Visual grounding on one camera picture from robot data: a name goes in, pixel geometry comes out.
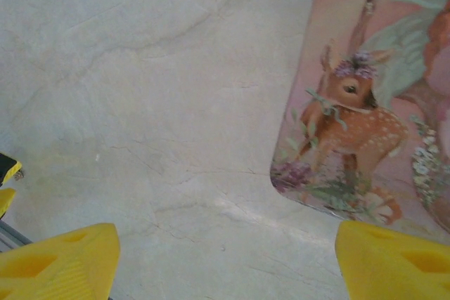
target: deer head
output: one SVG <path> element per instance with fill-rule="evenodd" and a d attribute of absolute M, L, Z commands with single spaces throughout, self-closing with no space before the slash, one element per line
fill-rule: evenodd
<path fill-rule="evenodd" d="M 375 65 L 387 62 L 392 54 L 393 50 L 359 51 L 344 59 L 331 40 L 321 56 L 324 75 L 319 93 L 349 107 L 376 108 L 378 105 L 372 92 L 373 79 L 377 75 Z"/>

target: deer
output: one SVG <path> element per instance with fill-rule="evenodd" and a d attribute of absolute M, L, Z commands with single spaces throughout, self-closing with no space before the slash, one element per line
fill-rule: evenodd
<path fill-rule="evenodd" d="M 387 62 L 393 53 L 360 51 L 345 60 L 336 51 L 334 41 L 330 41 L 321 56 L 323 76 L 318 93 L 339 112 L 341 122 L 323 113 L 323 103 L 310 102 L 300 117 L 307 132 L 296 160 L 311 150 L 311 140 L 317 137 L 313 173 L 319 171 L 331 152 L 337 152 L 342 155 L 347 182 L 354 185 L 358 178 L 357 192 L 371 189 L 378 164 L 387 156 L 398 154 L 409 138 L 408 127 L 395 113 L 379 107 L 372 92 L 374 65 Z"/>

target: deer ear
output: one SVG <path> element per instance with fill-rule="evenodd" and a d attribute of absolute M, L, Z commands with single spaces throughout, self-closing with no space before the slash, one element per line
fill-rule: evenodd
<path fill-rule="evenodd" d="M 395 54 L 395 49 L 391 48 L 386 51 L 373 51 L 371 52 L 373 61 L 375 63 L 386 63 Z"/>
<path fill-rule="evenodd" d="M 341 60 L 342 58 L 340 57 L 336 49 L 336 42 L 334 41 L 334 39 L 331 39 L 322 51 L 322 68 L 325 71 L 334 70 L 339 65 Z"/>

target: marble floor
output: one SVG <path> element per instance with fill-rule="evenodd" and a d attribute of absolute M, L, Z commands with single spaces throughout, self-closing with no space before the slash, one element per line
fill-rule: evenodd
<path fill-rule="evenodd" d="M 339 221 L 269 181 L 312 0 L 0 2 L 7 223 L 115 223 L 115 300 L 347 299 Z"/>

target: fawn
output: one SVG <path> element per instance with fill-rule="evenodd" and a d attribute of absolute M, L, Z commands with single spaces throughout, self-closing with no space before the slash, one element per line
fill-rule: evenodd
<path fill-rule="evenodd" d="M 297 160 L 310 148 L 310 140 L 318 143 L 311 170 L 316 173 L 332 152 L 342 155 L 349 184 L 358 190 L 371 188 L 371 177 L 378 163 L 386 156 L 396 155 L 409 137 L 407 126 L 391 111 L 378 107 L 372 93 L 376 70 L 372 66 L 386 62 L 392 51 L 355 53 L 342 60 L 331 41 L 321 56 L 324 74 L 318 93 L 340 113 L 347 130 L 334 118 L 326 116 L 321 103 L 313 100 L 301 116 L 307 126 L 306 140 Z"/>

